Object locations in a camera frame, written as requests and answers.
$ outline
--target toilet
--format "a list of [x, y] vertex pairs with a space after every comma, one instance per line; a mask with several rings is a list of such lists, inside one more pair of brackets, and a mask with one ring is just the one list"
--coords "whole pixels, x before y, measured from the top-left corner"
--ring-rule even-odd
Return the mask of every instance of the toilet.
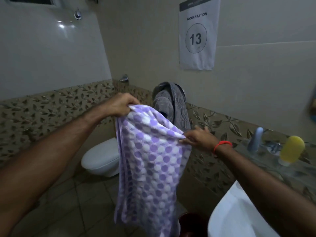
[[102, 142], [88, 150], [81, 166], [93, 175], [111, 177], [119, 173], [119, 149], [116, 138]]

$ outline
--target white and purple towel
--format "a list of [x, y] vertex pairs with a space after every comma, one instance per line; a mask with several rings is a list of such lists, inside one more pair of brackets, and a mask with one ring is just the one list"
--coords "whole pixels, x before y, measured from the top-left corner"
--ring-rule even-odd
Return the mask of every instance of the white and purple towel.
[[179, 235], [176, 187], [191, 153], [183, 131], [154, 108], [131, 105], [116, 121], [120, 154], [116, 222], [142, 227], [150, 237]]

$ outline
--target towel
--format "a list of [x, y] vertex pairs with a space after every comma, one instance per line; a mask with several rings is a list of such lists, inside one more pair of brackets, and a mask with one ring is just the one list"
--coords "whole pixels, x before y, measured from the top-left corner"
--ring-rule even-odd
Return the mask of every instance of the towel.
[[150, 237], [179, 236], [176, 187], [191, 153], [183, 131], [154, 108], [131, 105], [116, 120], [120, 155], [114, 221], [142, 227]]
[[185, 96], [180, 87], [172, 82], [163, 82], [153, 90], [153, 106], [172, 124], [186, 132], [191, 129]]

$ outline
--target white sink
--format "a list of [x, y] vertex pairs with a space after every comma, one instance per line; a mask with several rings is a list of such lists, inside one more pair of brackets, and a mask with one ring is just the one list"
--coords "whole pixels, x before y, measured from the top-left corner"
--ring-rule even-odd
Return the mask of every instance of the white sink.
[[235, 181], [214, 209], [208, 237], [280, 237]]

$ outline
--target sign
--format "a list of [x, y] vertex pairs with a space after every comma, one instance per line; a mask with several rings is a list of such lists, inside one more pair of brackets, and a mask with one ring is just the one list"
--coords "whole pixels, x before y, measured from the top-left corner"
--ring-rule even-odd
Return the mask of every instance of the sign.
[[179, 6], [180, 68], [212, 70], [221, 0], [187, 0]]

